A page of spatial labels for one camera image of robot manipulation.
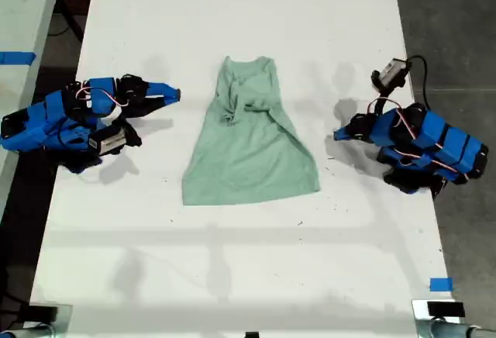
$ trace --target black cable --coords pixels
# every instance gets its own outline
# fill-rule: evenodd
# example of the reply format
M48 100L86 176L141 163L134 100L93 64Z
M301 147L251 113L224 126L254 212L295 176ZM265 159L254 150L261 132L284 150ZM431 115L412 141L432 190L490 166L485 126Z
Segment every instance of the black cable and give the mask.
M3 295L4 295L4 297L7 297L7 298L13 300L14 302L18 302L21 305L28 305L29 304L28 302L23 301L21 298L17 298L15 295L10 294L8 291L4 292Z
M18 311L11 311L8 309L0 309L0 315L15 315L17 316L19 314Z
M424 64L424 79L422 81L422 96L424 98L424 104L427 109L431 109L429 102L427 101L427 74L428 74L428 68L427 68L427 60L422 56L422 55L412 55L410 56L406 61L411 62L412 59L419 59L422 61Z
M69 29L70 29L70 27L67 27L66 29L61 30L61 31L60 31L60 32L58 32L58 33L50 33L50 32L48 32L48 37L62 36L62 35L63 35L64 33L66 33Z

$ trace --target black cable on floor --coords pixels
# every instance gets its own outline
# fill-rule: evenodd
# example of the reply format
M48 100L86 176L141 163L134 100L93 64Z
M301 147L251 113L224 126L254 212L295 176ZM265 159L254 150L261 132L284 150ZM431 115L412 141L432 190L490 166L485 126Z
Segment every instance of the black cable on floor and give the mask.
M64 33L66 33L69 29L70 29L70 27L67 27L66 29L61 30L61 31L60 31L60 32L58 32L58 33L50 33L50 32L48 32L48 37L62 36L62 35L63 35Z
M424 98L425 107L427 109L431 109L429 102L427 101L427 89L426 89L427 74L428 74L427 60L422 55L412 55L406 61L411 62L413 59L419 59L424 64L424 79L422 80L422 96Z

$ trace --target white table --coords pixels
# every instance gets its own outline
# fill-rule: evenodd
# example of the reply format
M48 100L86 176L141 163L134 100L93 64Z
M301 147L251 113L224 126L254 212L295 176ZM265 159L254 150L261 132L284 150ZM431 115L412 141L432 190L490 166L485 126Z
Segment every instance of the white table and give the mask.
M0 65L0 118L31 104L55 0L0 0L0 51L28 51L27 65ZM0 219L17 166L17 154L0 147Z
M182 205L225 55L275 59L321 192ZM140 148L59 170L32 302L73 305L70 336L416 336L411 300L449 296L429 292L446 276L430 194L402 194L370 147L328 137L404 55L396 0L91 0L78 77L129 72L183 98L134 122ZM409 104L410 87L393 98Z

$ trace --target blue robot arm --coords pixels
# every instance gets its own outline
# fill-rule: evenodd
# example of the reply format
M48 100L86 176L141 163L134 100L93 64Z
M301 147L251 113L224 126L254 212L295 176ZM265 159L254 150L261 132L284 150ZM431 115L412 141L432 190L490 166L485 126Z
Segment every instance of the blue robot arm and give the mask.
M487 164L488 148L452 127L420 103L382 112L388 96L405 83L411 62L394 59L372 81L381 93L374 111L356 114L334 132L335 140L362 140L380 147L377 161L391 165L384 180L405 193L430 188L435 197L448 181L461 185L479 178Z
M75 82L49 94L43 102L3 117L0 144L19 152L44 148L70 170L80 172L88 161L92 161L89 166L100 163L99 156L119 153L125 145L141 145L127 118L143 117L180 98L179 89L129 74L120 79ZM101 118L116 106L121 107L120 116L105 125Z

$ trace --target blue tape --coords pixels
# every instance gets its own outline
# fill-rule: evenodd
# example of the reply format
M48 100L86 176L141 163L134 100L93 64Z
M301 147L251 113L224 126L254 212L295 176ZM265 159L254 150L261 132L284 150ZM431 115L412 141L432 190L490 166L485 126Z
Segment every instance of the blue tape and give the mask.
M431 278L431 291L453 291L452 278Z
M35 59L35 53L0 51L0 65L31 65Z

